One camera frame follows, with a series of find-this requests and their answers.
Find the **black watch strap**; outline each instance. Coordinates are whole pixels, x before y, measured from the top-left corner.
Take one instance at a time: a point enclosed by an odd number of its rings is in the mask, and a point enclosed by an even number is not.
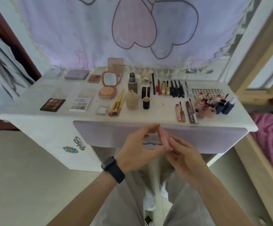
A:
[[[123,171],[117,165],[117,161],[116,160],[115,160],[115,162],[112,165],[107,166],[104,169],[104,171],[109,172],[112,175],[112,177],[119,184],[125,179],[125,174],[123,173]]]

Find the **person's hand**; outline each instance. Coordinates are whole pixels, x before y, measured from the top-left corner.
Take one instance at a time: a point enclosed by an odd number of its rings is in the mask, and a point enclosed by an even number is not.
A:
[[[173,151],[167,153],[167,159],[182,180],[196,190],[200,189],[213,176],[198,150],[186,141],[171,135],[169,144]]]
[[[147,133],[155,133],[159,126],[160,124],[151,124],[127,136],[116,158],[117,165],[125,174],[145,166],[150,160],[169,151],[167,146],[160,146],[154,150],[147,150],[143,147],[143,140],[148,137]]]

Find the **floor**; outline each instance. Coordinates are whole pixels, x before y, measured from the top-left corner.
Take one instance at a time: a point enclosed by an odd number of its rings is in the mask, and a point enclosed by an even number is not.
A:
[[[159,192],[159,168],[165,166],[164,160],[152,161],[146,170],[156,195],[153,219],[157,226],[171,208]],[[256,222],[262,217],[272,225],[233,149],[210,168],[250,219]],[[98,174],[69,170],[24,133],[0,131],[0,226],[46,225]]]

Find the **left hand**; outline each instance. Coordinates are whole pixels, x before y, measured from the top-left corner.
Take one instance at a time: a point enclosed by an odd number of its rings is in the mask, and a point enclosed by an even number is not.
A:
[[[151,124],[127,136],[124,146],[116,158],[117,165],[123,173],[135,171],[145,166],[150,160],[169,152],[169,147],[165,145],[154,150],[147,150],[143,147],[143,140],[148,137],[147,134],[157,132],[159,126],[160,124]]]

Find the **purple bottle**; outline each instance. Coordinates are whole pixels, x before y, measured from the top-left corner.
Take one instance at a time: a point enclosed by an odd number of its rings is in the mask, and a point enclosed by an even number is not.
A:
[[[222,110],[222,114],[229,114],[229,112],[232,110],[232,108],[235,106],[236,101],[238,100],[237,96],[233,96],[233,98],[227,102]]]

